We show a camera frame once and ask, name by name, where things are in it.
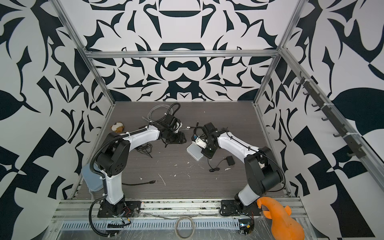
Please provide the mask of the light blue plastic lid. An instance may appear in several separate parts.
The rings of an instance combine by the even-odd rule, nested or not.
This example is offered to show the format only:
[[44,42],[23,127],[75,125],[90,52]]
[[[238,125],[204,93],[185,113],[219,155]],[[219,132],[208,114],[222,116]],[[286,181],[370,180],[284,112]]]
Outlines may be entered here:
[[90,192],[98,192],[103,189],[103,181],[100,176],[93,173],[90,169],[90,164],[83,166],[81,173]]

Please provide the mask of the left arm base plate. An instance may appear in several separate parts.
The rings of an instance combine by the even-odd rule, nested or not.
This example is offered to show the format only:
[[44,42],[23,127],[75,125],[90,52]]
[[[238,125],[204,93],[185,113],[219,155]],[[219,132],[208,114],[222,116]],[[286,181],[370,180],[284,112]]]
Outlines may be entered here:
[[141,201],[125,201],[121,200],[116,205],[110,204],[108,201],[102,201],[97,217],[98,218],[130,218],[140,213]]

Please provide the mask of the black wall hook rail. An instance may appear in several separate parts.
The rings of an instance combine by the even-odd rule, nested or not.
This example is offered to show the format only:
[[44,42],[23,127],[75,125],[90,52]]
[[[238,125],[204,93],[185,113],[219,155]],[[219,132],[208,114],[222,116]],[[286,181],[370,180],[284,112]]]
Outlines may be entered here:
[[310,96],[315,103],[312,107],[319,109],[325,115],[322,121],[329,121],[337,131],[333,136],[335,138],[342,138],[351,149],[349,157],[357,157],[359,159],[365,157],[367,153],[363,149],[363,145],[358,140],[358,133],[347,126],[347,120],[342,116],[336,106],[331,103],[329,98],[325,96],[323,91],[317,86],[313,79],[307,79],[303,76],[303,72],[299,73],[300,81],[297,83],[304,87],[306,92],[305,96]]

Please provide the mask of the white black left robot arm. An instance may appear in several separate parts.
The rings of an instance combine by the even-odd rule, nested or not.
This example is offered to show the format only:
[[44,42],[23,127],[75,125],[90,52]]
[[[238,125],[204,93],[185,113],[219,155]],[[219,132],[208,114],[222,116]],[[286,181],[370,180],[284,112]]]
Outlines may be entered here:
[[105,200],[115,206],[125,198],[122,172],[127,166],[129,153],[144,144],[161,140],[166,146],[187,142],[180,132],[182,122],[174,115],[167,114],[158,121],[124,134],[110,133],[90,162],[92,173],[101,177]]

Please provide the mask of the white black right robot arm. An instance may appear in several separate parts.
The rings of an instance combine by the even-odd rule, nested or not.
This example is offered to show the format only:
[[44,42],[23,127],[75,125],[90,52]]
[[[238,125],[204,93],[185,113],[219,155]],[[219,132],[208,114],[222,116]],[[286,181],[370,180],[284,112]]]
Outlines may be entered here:
[[212,123],[195,126],[192,142],[207,159],[212,159],[218,149],[223,149],[244,163],[247,185],[235,196],[240,207],[253,204],[272,188],[285,182],[283,170],[270,148],[252,146],[228,129],[218,129]]

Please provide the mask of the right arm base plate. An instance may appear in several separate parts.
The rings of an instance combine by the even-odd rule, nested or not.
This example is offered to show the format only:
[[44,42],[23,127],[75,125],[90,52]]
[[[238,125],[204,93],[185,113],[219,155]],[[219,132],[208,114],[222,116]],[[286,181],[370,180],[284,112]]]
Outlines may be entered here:
[[229,216],[260,216],[261,209],[257,207],[255,203],[249,206],[243,206],[241,202],[237,200],[221,200],[220,215],[229,217]]

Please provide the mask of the white network switch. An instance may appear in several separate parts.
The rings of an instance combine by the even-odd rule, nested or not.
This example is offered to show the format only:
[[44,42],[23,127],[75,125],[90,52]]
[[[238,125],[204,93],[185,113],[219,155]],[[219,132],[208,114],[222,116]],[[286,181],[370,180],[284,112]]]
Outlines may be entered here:
[[196,161],[200,161],[203,158],[203,153],[202,149],[195,143],[192,142],[188,147],[187,147],[187,153],[193,157]]

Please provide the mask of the brown white round toy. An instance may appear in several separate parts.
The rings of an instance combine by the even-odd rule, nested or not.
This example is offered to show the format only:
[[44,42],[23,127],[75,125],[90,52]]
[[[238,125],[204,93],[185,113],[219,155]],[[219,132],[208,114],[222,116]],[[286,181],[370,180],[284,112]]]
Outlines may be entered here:
[[121,122],[116,122],[111,126],[112,132],[115,132],[118,134],[122,133],[124,131],[124,128],[125,128],[125,126]]

